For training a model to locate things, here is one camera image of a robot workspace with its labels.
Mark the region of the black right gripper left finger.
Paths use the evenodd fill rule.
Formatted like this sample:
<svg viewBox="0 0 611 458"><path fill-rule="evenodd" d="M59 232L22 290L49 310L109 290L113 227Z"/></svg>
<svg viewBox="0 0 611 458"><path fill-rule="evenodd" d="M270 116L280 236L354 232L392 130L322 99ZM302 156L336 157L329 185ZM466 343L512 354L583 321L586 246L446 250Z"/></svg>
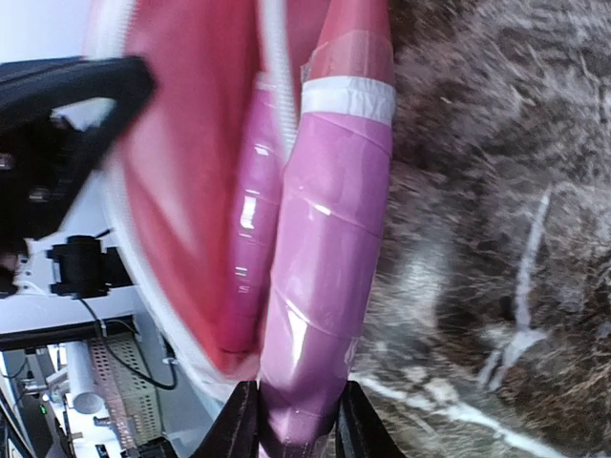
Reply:
<svg viewBox="0 0 611 458"><path fill-rule="evenodd" d="M198 446L199 458L259 456L257 383L240 382Z"/></svg>

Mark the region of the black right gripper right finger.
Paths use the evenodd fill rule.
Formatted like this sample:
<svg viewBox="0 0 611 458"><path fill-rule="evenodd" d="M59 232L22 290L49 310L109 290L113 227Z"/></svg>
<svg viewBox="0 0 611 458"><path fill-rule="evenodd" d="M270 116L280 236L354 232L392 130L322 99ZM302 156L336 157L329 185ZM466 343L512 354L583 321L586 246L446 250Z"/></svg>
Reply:
<svg viewBox="0 0 611 458"><path fill-rule="evenodd" d="M348 381L335 424L335 454L340 458L405 458L391 439L362 387Z"/></svg>

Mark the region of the pink racket cover bag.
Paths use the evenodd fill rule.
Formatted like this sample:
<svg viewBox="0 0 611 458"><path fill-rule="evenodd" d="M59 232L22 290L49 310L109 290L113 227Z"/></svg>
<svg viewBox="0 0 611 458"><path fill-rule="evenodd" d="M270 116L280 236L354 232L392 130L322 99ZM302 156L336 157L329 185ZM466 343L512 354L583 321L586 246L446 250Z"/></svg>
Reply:
<svg viewBox="0 0 611 458"><path fill-rule="evenodd" d="M259 371L259 320L229 289L238 171L257 146L277 157L263 71L267 42L297 78L325 1L95 1L91 58L137 55L156 82L106 163L107 215L149 314L190 383L225 401Z"/></svg>

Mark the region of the pink-handled badminton racket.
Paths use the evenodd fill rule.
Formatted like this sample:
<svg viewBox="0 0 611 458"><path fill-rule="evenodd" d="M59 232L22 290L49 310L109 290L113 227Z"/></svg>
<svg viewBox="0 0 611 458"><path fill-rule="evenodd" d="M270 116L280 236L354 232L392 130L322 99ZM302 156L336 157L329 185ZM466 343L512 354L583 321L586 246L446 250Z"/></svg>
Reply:
<svg viewBox="0 0 611 458"><path fill-rule="evenodd" d="M395 112L389 5L332 1L295 92L284 3L262 6L287 150L263 339L263 457L318 457L361 334L383 236Z"/></svg>
<svg viewBox="0 0 611 458"><path fill-rule="evenodd" d="M274 86L258 73L245 120L231 215L228 302L221 314L221 348L230 353L259 349L269 273L282 194L283 155L273 120Z"/></svg>

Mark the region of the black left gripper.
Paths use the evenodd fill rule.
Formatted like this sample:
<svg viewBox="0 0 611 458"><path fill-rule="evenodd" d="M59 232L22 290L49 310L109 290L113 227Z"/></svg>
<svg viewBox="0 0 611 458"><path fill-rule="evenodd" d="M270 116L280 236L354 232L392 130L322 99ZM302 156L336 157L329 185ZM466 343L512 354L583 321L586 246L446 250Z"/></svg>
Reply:
<svg viewBox="0 0 611 458"><path fill-rule="evenodd" d="M1 294L30 257L28 241L58 231L81 187L156 87L139 56L67 57L1 66ZM94 98L114 102L86 131L48 111Z"/></svg>

